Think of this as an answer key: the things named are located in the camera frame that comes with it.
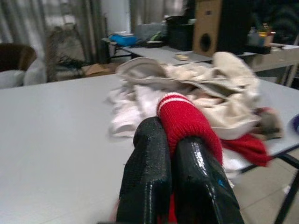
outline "floor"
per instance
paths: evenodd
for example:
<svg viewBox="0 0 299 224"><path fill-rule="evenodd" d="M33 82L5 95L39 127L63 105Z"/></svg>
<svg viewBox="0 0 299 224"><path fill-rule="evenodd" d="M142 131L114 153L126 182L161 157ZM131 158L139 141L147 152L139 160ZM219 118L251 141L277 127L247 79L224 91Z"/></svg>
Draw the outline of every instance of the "floor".
<svg viewBox="0 0 299 224"><path fill-rule="evenodd" d="M290 153L299 159L299 149ZM255 168L240 177L234 192L245 224L274 223L285 198L284 189L292 182L296 169L282 160L273 160L267 168ZM299 224L299 194L284 224Z"/></svg>

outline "speaker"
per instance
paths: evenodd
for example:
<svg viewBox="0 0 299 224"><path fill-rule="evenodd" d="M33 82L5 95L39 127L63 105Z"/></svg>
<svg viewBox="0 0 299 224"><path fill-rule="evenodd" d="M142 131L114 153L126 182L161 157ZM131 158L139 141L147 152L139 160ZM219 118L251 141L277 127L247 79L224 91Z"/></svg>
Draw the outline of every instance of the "speaker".
<svg viewBox="0 0 299 224"><path fill-rule="evenodd" d="M251 26L250 0L197 0L193 51L244 53Z"/></svg>

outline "red sock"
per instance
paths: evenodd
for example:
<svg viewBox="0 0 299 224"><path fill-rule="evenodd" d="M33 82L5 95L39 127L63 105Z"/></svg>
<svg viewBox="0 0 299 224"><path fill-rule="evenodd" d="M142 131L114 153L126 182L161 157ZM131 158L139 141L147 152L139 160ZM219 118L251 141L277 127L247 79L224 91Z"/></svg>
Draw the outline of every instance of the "red sock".
<svg viewBox="0 0 299 224"><path fill-rule="evenodd" d="M266 147L262 141L250 134L236 140L221 140L221 143L224 148L240 153L257 166L265 167L271 160L271 156L267 155Z"/></svg>
<svg viewBox="0 0 299 224"><path fill-rule="evenodd" d="M157 115L166 131L170 154L173 155L177 143L188 136L200 137L222 164L222 147L206 117L179 93L168 93L157 105Z"/></svg>

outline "curtain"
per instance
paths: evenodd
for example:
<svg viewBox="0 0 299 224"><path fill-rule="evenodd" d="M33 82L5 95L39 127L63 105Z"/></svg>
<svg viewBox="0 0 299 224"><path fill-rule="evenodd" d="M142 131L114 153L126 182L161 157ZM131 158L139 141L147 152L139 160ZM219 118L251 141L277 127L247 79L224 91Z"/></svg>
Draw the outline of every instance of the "curtain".
<svg viewBox="0 0 299 224"><path fill-rule="evenodd" d="M51 29L74 24L86 60L99 61L102 21L100 0L0 0L0 42L28 44L41 58Z"/></svg>
<svg viewBox="0 0 299 224"><path fill-rule="evenodd" d="M130 0L131 29L143 23L161 22L165 15L182 15L186 0Z"/></svg>

